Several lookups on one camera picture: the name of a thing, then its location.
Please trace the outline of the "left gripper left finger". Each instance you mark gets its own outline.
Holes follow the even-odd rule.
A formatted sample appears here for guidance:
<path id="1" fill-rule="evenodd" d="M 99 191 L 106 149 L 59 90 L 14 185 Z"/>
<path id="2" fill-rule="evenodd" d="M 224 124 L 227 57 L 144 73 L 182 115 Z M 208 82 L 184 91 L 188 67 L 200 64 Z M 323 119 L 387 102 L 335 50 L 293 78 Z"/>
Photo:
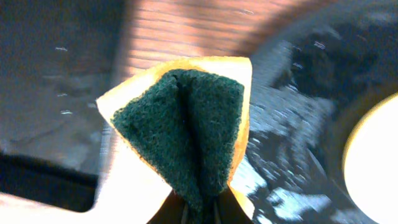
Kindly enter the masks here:
<path id="1" fill-rule="evenodd" d="M 173 190 L 147 224 L 187 224 L 188 205 Z"/>

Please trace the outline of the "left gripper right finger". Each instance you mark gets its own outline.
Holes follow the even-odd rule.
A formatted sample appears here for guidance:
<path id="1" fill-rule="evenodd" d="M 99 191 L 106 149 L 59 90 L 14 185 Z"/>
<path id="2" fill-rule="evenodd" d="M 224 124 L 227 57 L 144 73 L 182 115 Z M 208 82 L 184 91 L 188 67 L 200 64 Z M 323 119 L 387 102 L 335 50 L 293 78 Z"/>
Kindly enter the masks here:
<path id="1" fill-rule="evenodd" d="M 215 224 L 252 224 L 252 202 L 241 192 L 227 187 L 214 203 Z"/>

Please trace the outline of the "green and yellow sponge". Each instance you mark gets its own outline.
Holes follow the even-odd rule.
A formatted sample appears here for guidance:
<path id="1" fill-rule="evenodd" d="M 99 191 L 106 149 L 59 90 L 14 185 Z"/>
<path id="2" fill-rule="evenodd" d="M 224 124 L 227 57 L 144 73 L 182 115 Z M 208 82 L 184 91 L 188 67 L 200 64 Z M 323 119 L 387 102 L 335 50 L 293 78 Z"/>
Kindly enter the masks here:
<path id="1" fill-rule="evenodd" d="M 249 137 L 252 64 L 246 57 L 164 62 L 96 101 L 136 158 L 134 223 L 147 223 L 173 190 L 187 223 L 214 223 L 214 203 L 231 187 Z"/>

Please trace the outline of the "yellow plate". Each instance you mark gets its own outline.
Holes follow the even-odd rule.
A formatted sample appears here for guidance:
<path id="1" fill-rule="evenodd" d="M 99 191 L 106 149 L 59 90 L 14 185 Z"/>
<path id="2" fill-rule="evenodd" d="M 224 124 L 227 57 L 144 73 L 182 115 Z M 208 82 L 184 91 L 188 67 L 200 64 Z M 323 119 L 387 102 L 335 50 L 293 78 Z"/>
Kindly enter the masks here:
<path id="1" fill-rule="evenodd" d="M 377 223 L 397 224 L 397 94 L 373 106 L 349 135 L 343 177 L 355 205 Z"/>

